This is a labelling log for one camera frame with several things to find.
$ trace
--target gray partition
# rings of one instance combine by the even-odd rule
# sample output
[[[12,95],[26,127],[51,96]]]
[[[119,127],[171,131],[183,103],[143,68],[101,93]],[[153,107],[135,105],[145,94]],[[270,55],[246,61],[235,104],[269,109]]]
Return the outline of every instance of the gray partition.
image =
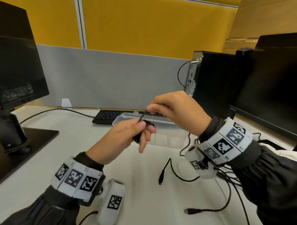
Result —
[[[154,96],[184,88],[186,59],[38,45],[50,95],[43,105],[145,109]],[[186,83],[189,66],[180,71]]]

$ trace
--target person's left hand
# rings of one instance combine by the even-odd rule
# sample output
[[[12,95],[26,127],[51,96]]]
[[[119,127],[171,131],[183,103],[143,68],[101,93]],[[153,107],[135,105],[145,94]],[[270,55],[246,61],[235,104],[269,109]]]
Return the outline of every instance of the person's left hand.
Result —
[[[125,120],[117,123],[113,128],[104,135],[95,145],[93,145],[86,154],[97,163],[106,165],[111,163],[122,151],[129,147],[134,141],[133,137],[141,134],[139,143],[139,152],[142,153],[146,143],[151,140],[151,133],[155,133],[156,129],[150,125],[146,127],[146,123],[138,119]]]

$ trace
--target keyboard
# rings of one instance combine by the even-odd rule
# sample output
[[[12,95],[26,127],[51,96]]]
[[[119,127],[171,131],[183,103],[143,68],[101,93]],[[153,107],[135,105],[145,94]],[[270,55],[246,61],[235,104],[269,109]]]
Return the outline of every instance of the keyboard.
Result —
[[[127,111],[127,110],[100,110],[96,117],[93,119],[92,123],[96,124],[112,124],[112,122],[122,113],[134,113],[138,112],[143,114],[143,111]],[[156,112],[154,116],[163,116],[161,113]]]

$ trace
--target black sleeve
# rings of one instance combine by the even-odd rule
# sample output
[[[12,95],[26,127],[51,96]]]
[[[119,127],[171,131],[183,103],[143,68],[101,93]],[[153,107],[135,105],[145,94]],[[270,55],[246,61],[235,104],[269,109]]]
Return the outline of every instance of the black sleeve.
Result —
[[[79,153],[74,160],[100,171],[104,167],[85,152]],[[12,214],[2,225],[76,225],[79,208],[76,199],[49,186],[32,205]]]
[[[213,117],[200,141],[209,139],[224,123]],[[297,224],[297,161],[252,141],[228,165],[241,181],[247,199],[257,205],[264,225]]]

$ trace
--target white desk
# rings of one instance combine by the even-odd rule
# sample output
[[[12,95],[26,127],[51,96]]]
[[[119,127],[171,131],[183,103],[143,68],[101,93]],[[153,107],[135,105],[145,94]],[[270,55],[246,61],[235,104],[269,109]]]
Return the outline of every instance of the white desk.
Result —
[[[25,106],[15,111],[19,121],[46,110],[46,107]],[[78,110],[95,116],[98,110]],[[69,156],[88,150],[111,128],[109,125],[92,124],[92,119],[63,110],[47,112],[23,124],[25,127],[59,130],[60,134],[26,162],[19,170],[0,184],[0,222],[13,212],[30,205],[44,190],[62,164]],[[127,186],[127,195],[118,225],[152,224],[246,224],[239,198],[232,187],[229,206],[222,212],[203,212],[186,215],[185,208],[222,207],[228,197],[225,181],[217,179],[226,197],[214,179],[186,183],[179,180],[166,168],[163,184],[158,185],[159,175],[169,157],[173,160],[176,172],[184,179],[197,176],[184,157],[178,156],[179,150],[147,145],[143,154],[138,153],[133,143],[115,161],[104,167],[106,181],[116,178]],[[250,224],[261,224],[256,215],[256,206],[243,195]],[[89,212],[98,209],[98,198],[90,207],[81,207],[77,222]],[[94,224],[93,216],[84,224]]]

